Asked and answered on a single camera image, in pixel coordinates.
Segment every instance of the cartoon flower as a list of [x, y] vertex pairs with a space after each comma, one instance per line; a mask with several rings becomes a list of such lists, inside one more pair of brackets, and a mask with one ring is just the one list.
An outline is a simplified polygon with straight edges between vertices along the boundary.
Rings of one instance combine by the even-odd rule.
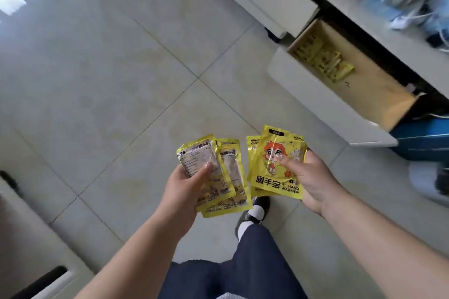
[[301, 161], [303, 158], [303, 152], [299, 149], [295, 149], [295, 151], [291, 153], [291, 156], [294, 160]]

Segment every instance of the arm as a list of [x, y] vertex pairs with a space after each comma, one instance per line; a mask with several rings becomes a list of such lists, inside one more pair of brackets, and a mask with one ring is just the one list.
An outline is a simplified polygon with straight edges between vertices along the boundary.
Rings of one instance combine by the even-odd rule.
[[87, 284], [76, 299], [156, 299], [179, 240], [192, 227], [201, 186], [212, 164], [187, 179], [179, 165], [154, 214]]
[[447, 298], [449, 260], [348, 193], [311, 150], [304, 163], [283, 158], [306, 190], [303, 203], [322, 215], [390, 299]]

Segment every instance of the shoe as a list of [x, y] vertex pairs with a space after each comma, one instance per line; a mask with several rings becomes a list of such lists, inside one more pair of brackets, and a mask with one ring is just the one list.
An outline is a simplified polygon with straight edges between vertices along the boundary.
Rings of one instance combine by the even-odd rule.
[[254, 222], [255, 224], [261, 224], [262, 221], [265, 220], [265, 217], [267, 216], [268, 211], [270, 210], [270, 205], [271, 205], [271, 200], [270, 200], [269, 196], [256, 197], [253, 201], [253, 206], [261, 206], [262, 209], [264, 210], [264, 216], [261, 220], [259, 220], [250, 214], [250, 211], [252, 211], [254, 209], [244, 211], [242, 213], [242, 216], [240, 217], [239, 221], [237, 222], [237, 225], [235, 226], [234, 233], [235, 233], [236, 238], [239, 239], [238, 231], [239, 231], [240, 224], [242, 222], [251, 221], [251, 222]]

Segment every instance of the orange-haired cartoon character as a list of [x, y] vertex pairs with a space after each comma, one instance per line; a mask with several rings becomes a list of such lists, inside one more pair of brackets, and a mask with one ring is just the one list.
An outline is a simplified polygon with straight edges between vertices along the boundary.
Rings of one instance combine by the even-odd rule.
[[[267, 145], [265, 146], [264, 151], [264, 157], [268, 160], [267, 171], [271, 175], [274, 175], [274, 173], [276, 172], [276, 165], [274, 163], [278, 161], [278, 156], [287, 156], [287, 153], [285, 152], [285, 143], [267, 141]], [[287, 170], [285, 172], [285, 177], [290, 176], [291, 172]]]

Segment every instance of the left hand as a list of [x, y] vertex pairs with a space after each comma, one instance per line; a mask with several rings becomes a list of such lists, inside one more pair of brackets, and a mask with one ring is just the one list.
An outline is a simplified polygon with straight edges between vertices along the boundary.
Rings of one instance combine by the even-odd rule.
[[154, 216], [167, 225], [167, 233], [180, 240], [194, 224], [195, 206], [201, 195], [202, 185], [214, 170], [212, 162], [206, 163], [194, 176], [187, 178], [178, 165], [168, 178], [164, 195]]

